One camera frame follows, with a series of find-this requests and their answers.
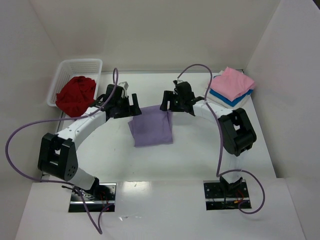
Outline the purple t shirt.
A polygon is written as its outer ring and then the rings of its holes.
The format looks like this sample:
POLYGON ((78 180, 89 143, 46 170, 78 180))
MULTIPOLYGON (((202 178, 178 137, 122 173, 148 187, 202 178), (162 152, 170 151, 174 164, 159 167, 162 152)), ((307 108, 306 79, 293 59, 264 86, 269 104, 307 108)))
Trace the purple t shirt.
POLYGON ((134 147, 151 147, 173 143, 173 113, 160 110, 159 105, 141 109, 142 114, 128 122, 134 147))

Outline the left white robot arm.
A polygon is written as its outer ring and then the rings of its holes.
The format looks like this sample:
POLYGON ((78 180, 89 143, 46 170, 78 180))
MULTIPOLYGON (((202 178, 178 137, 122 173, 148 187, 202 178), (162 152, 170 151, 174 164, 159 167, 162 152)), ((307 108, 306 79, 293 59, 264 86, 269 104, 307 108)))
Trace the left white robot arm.
POLYGON ((128 83, 109 84, 85 111, 80 119, 56 134, 46 133, 41 140, 37 167, 56 178, 77 186, 92 198, 98 198, 105 190, 97 177, 79 167, 77 150, 81 143, 109 119, 141 115, 138 97, 132 94, 130 104, 128 83))

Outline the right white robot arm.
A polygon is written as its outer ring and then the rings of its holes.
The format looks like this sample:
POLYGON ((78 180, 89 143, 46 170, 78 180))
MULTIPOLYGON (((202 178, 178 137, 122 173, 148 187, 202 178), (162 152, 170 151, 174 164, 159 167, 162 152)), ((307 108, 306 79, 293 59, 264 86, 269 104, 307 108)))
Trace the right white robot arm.
POLYGON ((207 101, 204 96, 196 97, 191 85, 187 81, 174 80, 174 90, 163 92, 161 111, 175 113, 188 113, 194 117, 200 117, 213 122, 219 132, 219 157, 216 176, 219 178, 224 192, 231 192, 238 188, 243 178, 225 177, 229 173, 239 173, 241 169, 229 169, 220 172, 223 159, 223 150, 230 155, 239 157, 243 152, 252 148, 257 140, 257 135, 243 108, 227 111, 226 109, 207 101))

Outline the white folded t shirt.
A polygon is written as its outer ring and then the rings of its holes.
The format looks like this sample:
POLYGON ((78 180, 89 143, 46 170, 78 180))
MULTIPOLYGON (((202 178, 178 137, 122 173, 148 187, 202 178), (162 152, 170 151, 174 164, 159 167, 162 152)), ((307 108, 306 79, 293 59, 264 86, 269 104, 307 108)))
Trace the white folded t shirt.
POLYGON ((228 98, 214 91, 212 88, 209 89, 207 93, 207 98, 228 109, 240 108, 250 98, 250 95, 253 92, 253 89, 255 88, 255 82, 249 77, 247 79, 250 83, 248 91, 243 95, 235 98, 233 101, 230 101, 228 98))

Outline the red t shirt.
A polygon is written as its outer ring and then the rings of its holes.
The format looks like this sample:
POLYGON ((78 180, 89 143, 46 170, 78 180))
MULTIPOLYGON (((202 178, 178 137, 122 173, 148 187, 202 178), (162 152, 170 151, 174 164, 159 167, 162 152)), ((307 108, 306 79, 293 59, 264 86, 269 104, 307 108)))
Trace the red t shirt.
POLYGON ((56 106, 71 118, 80 117, 94 102, 96 82, 85 76, 75 76, 56 94, 56 106))

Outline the pink folded t shirt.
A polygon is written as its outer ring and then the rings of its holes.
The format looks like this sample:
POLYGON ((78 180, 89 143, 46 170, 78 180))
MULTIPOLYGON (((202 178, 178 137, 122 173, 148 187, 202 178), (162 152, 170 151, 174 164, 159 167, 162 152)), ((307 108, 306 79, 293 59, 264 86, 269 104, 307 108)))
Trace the pink folded t shirt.
POLYGON ((251 84, 248 78, 250 77, 240 71, 227 67, 221 75, 212 80, 210 88, 233 101, 245 94, 250 88, 251 84))

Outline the white plastic basket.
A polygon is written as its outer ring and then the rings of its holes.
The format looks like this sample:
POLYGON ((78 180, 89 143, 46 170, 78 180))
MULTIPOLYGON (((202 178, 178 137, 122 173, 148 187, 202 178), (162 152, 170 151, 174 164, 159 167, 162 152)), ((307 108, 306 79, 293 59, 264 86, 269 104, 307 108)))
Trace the white plastic basket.
POLYGON ((95 81, 96 87, 93 98, 98 95, 98 88, 103 67, 103 61, 98 58, 81 58, 63 60, 51 81, 46 103, 50 107, 56 107, 57 94, 73 78, 84 76, 95 81))

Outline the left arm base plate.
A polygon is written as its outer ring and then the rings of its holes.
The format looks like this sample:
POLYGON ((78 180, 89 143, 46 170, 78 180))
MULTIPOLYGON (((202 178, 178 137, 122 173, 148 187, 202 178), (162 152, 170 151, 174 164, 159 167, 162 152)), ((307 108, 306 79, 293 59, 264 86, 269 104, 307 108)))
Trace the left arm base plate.
POLYGON ((116 189, 117 184, 112 183, 100 183, 97 193, 93 195, 79 189, 79 192, 72 191, 69 201, 68 212, 69 213, 84 213, 86 211, 83 201, 85 202, 89 212, 98 213, 106 208, 105 212, 114 212, 115 211, 115 200, 116 200, 116 189))

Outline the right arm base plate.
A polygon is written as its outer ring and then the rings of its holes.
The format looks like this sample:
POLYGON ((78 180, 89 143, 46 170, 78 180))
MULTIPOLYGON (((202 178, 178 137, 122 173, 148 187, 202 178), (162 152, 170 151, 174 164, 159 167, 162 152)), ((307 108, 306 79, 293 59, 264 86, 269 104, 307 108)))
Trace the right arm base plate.
POLYGON ((251 209, 249 191, 245 180, 235 189, 225 192, 218 180, 204 181, 204 196, 207 211, 236 210, 239 204, 242 209, 251 209))

